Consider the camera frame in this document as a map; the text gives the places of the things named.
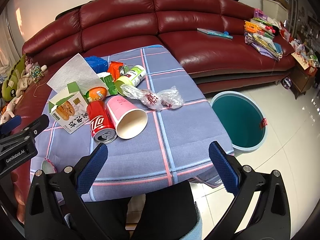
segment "table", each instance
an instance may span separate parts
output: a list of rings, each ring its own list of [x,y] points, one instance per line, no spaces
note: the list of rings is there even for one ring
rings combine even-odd
[[[231,140],[204,95],[170,52],[156,45],[104,59],[109,63],[142,65],[147,77],[138,88],[159,92],[176,86],[185,104],[174,110],[154,111],[139,100],[130,99],[148,114],[147,126],[132,139],[117,138],[107,144],[108,159],[82,199],[102,201],[140,195],[192,177],[213,187],[221,185],[208,148],[216,140],[231,154]],[[47,105],[43,113],[48,115]],[[91,137],[89,122],[70,135],[51,116],[49,119],[49,127],[36,137],[39,153],[31,160],[30,179],[45,158],[59,172],[67,165],[74,166],[97,145]]]

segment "plastic bag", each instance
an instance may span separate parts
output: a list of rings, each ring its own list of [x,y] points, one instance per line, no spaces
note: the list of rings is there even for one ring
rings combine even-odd
[[[145,106],[161,111],[164,106],[177,109],[183,106],[184,101],[175,86],[170,89],[154,93],[151,90],[140,90],[134,86],[123,84],[120,86],[123,94],[130,99],[139,99]]]
[[[300,40],[294,39],[290,42],[291,46],[294,48],[295,52],[304,52],[304,44],[300,44]]]
[[[312,49],[310,49],[310,51],[307,53],[307,57],[308,57],[308,62],[310,66],[319,67],[318,58]]]

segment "pink paper cup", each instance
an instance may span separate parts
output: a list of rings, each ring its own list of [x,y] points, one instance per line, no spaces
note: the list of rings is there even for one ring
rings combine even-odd
[[[110,98],[107,103],[107,111],[117,135],[122,139],[137,136],[147,125],[147,113],[122,96]]]

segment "stuffed animal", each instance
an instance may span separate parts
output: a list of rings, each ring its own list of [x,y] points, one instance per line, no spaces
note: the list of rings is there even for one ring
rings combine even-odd
[[[28,88],[28,86],[32,83],[32,78],[27,77],[25,75],[26,71],[23,70],[18,78],[18,85],[17,85],[17,91],[16,91],[16,97],[22,96],[23,92]]]
[[[25,65],[26,65],[26,72],[29,73],[33,65],[31,62],[31,59],[26,60]]]
[[[2,98],[9,102],[16,96],[18,77],[21,77],[22,71],[25,69],[24,54],[21,59],[12,67],[9,76],[4,80],[2,85]]]
[[[14,109],[15,109],[17,103],[19,102],[20,98],[21,97],[19,97],[19,98],[15,97],[10,101],[10,103],[7,105],[6,111],[1,116],[0,124],[8,122],[10,119],[12,119],[14,117],[13,112],[14,112]]]

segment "white tile floor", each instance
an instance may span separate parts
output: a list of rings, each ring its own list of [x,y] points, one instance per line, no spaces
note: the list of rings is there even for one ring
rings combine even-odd
[[[241,91],[252,98],[268,120],[268,136],[255,152],[237,156],[242,165],[270,173],[277,169],[283,177],[290,206],[291,237],[302,227],[320,197],[320,99],[311,89],[295,100],[281,84]],[[233,195],[222,186],[215,189],[191,183],[191,189],[203,220],[203,235],[213,229],[230,205]],[[257,203],[255,193],[238,230],[246,227]],[[138,220],[143,197],[129,204],[130,221]]]

